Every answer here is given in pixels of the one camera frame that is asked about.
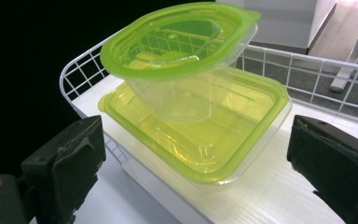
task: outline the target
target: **plastic food container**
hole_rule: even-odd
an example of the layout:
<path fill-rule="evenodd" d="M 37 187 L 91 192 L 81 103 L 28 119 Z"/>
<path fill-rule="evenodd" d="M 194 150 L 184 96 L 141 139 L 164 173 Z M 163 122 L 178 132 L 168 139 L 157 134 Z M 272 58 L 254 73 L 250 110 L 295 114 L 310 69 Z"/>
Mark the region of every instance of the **plastic food container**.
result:
<path fill-rule="evenodd" d="M 108 39 L 101 62 L 158 118 L 197 122 L 209 118 L 212 102 L 228 94 L 230 83 L 222 82 L 216 70 L 235 65 L 259 18 L 257 12 L 223 3 L 163 8 Z"/>
<path fill-rule="evenodd" d="M 99 109 L 191 183 L 233 182 L 291 108 L 281 83 L 234 66 L 259 17 L 210 2 L 143 16 L 103 44 L 103 66 L 124 82 Z"/>

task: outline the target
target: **white wire basket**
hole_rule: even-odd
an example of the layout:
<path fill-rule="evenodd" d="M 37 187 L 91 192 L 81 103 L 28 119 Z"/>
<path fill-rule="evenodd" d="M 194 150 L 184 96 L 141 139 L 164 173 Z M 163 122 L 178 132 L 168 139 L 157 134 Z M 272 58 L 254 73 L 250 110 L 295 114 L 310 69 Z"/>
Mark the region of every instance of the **white wire basket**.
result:
<path fill-rule="evenodd" d="M 99 58 L 104 41 L 69 62 L 60 76 L 62 95 L 81 118 L 86 115 L 74 106 L 73 101 L 111 76 L 104 70 Z M 294 101 L 358 118 L 358 64 L 249 45 L 238 59 L 237 67 L 280 81 Z M 347 79 L 343 92 L 331 92 L 329 86 L 341 68 L 352 69 L 352 76 Z M 119 163 L 127 160 L 130 155 L 113 139 L 105 137 L 106 148 L 116 160 Z"/>

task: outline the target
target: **metal leg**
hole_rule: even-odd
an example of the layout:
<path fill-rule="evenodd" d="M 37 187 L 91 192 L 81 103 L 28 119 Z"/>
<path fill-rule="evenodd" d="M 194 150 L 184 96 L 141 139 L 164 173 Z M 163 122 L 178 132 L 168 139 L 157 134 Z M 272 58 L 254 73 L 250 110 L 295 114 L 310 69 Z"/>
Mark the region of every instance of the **metal leg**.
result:
<path fill-rule="evenodd" d="M 350 56 L 348 57 L 347 63 L 358 63 L 358 38 L 356 41 L 356 44 L 351 51 Z M 347 85 L 348 79 L 351 77 L 351 73 L 353 72 L 353 69 L 350 68 L 341 68 L 336 78 L 334 78 L 332 84 L 330 85 L 330 91 L 333 92 L 342 92 L 345 89 L 345 86 Z"/>

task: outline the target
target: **round container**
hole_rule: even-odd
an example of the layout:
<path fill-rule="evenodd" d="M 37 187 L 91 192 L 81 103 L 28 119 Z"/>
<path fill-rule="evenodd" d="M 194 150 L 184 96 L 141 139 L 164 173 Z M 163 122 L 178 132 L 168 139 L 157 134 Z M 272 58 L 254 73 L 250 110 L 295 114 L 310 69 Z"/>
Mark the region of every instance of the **round container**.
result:
<path fill-rule="evenodd" d="M 235 66 L 260 14 L 225 3 L 166 7 L 144 15 L 103 44 L 101 62 L 167 122 L 209 118 L 227 96 L 219 71 Z"/>

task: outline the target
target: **round green lid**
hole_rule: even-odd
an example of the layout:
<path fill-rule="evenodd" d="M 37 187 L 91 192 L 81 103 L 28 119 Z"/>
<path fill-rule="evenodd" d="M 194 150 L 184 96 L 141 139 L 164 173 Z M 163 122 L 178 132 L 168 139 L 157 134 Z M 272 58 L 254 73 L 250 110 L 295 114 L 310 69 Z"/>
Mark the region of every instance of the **round green lid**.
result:
<path fill-rule="evenodd" d="M 166 7 L 108 38 L 101 62 L 109 73 L 124 79 L 173 78 L 227 65 L 232 63 L 227 56 L 243 49 L 241 43 L 255 32 L 251 28 L 259 18 L 256 11 L 226 3 Z"/>

